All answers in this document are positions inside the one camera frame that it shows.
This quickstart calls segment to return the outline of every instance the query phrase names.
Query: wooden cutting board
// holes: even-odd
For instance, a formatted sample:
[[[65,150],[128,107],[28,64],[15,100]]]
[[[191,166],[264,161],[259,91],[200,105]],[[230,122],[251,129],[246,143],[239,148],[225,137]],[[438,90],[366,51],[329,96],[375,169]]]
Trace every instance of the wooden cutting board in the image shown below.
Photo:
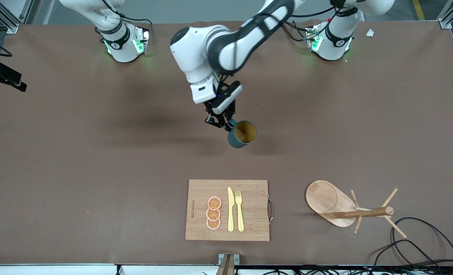
[[[238,231],[236,204],[233,206],[235,230],[228,232],[228,187],[233,190],[233,195],[236,190],[242,192],[243,232]],[[207,201],[212,196],[221,199],[221,225],[217,230],[206,226]],[[268,181],[189,180],[186,240],[268,242]]]

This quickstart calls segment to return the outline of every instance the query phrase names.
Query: mug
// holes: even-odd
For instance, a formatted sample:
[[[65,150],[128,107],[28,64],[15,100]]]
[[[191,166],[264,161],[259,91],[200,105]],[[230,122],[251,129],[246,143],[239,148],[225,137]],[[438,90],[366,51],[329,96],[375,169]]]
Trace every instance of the mug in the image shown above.
[[[228,143],[233,148],[242,148],[255,140],[256,128],[252,122],[248,120],[236,122],[231,119],[229,123],[233,125],[233,129],[228,133]]]

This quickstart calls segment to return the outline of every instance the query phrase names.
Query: brown tabletop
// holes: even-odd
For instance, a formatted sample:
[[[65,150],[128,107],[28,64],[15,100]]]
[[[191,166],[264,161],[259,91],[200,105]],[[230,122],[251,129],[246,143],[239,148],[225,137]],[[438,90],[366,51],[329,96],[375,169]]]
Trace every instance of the brown tabletop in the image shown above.
[[[244,87],[235,118],[259,132],[238,150],[204,123],[172,58],[183,26],[154,26],[155,55],[130,64],[106,54],[94,26],[23,25],[6,38],[14,57],[2,61],[28,90],[0,84],[0,263],[207,264],[222,252],[243,264],[373,263],[389,224],[366,218],[357,235],[331,225],[304,199],[320,179],[362,207],[399,188],[394,220],[422,218],[453,241],[449,30],[361,23],[338,61],[278,31],[231,78]],[[270,242],[186,241],[189,179],[268,180]],[[429,228],[400,227],[433,258],[453,257]],[[403,262],[388,252],[379,263]]]

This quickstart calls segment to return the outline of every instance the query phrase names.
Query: fork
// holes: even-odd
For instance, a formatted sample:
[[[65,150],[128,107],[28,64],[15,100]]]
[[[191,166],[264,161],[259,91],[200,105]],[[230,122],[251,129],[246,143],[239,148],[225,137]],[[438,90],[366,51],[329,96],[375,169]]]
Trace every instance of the fork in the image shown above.
[[[243,224],[242,192],[240,190],[235,191],[235,202],[238,206],[238,231],[243,232],[245,230],[245,226]]]

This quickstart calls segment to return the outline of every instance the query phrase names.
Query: orange slice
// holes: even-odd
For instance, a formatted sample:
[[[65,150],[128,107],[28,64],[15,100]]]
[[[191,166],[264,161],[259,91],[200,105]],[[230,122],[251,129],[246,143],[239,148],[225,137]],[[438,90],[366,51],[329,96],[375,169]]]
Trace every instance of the orange slice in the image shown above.
[[[206,220],[206,226],[211,229],[211,230],[216,230],[219,228],[219,226],[221,225],[221,220],[218,219],[218,221],[209,221],[209,220]]]
[[[211,209],[207,209],[206,210],[206,218],[209,219],[209,221],[218,221],[219,217],[221,216],[221,213],[219,212],[219,210],[211,210]]]
[[[208,208],[211,210],[218,210],[221,207],[221,199],[213,196],[208,200]]]

